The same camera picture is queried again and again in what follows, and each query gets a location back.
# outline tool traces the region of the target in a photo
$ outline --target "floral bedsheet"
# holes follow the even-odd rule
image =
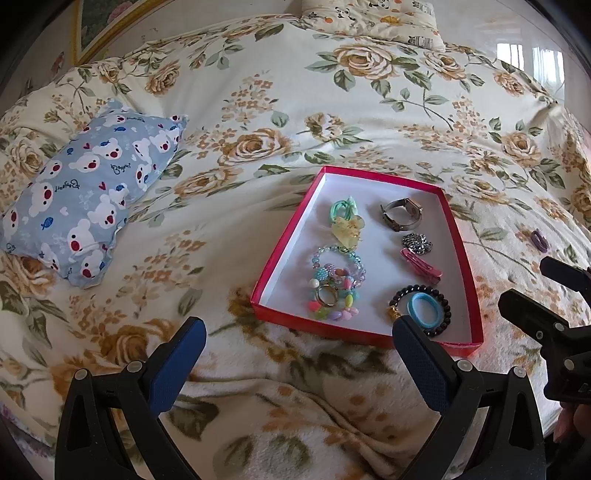
[[[0,123],[3,212],[109,97],[190,122],[100,286],[79,290],[37,260],[0,255],[0,387],[39,441],[54,446],[77,369],[145,359],[192,314],[207,346],[162,417],[202,478],[396,478],[438,418],[396,351],[259,322],[248,300],[324,164],[445,189],[482,311],[485,343],[470,360],[523,366],[551,428],[559,406],[543,396],[538,345],[496,302],[515,287],[573,326],[590,322],[580,296],[541,276],[528,237],[539,228],[552,256],[586,267],[591,174],[578,123],[532,78],[474,48],[328,35],[288,15],[214,25],[77,67],[19,100]]]

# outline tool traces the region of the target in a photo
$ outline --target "pink hair clip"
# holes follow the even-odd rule
[[[418,255],[412,253],[408,248],[403,248],[400,254],[413,266],[413,269],[422,276],[429,283],[436,285],[441,280],[443,272],[438,270],[425,261],[421,260]]]

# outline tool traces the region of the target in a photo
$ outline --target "blue gripper pad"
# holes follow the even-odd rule
[[[159,345],[150,356],[145,386],[150,392],[148,404],[154,416],[173,407],[178,392],[205,348],[206,338],[203,321],[189,317],[174,337]]]
[[[457,390],[457,375],[450,370],[451,357],[431,342],[408,315],[394,322],[392,339],[427,406],[443,415]]]

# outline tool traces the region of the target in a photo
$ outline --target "gold ring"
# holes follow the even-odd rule
[[[326,290],[328,290],[329,292],[332,293],[332,296],[335,298],[335,301],[333,303],[328,303],[325,302],[324,300],[322,300],[320,298],[320,292],[322,291],[322,289],[325,288]],[[339,294],[336,291],[336,288],[331,287],[330,285],[326,284],[326,285],[321,285],[320,287],[318,287],[316,289],[316,300],[318,301],[318,303],[320,303],[323,307],[327,307],[327,308],[331,308],[334,307],[337,302],[339,301]]]

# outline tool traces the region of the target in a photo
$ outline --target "blue ring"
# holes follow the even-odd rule
[[[415,302],[419,300],[426,300],[427,303],[429,303],[435,309],[437,319],[434,322],[426,323],[419,318],[415,310]],[[412,319],[419,325],[419,327],[425,330],[432,330],[439,327],[443,323],[443,307],[436,299],[427,293],[423,293],[422,291],[415,293],[410,297],[407,308],[408,314],[412,317]]]

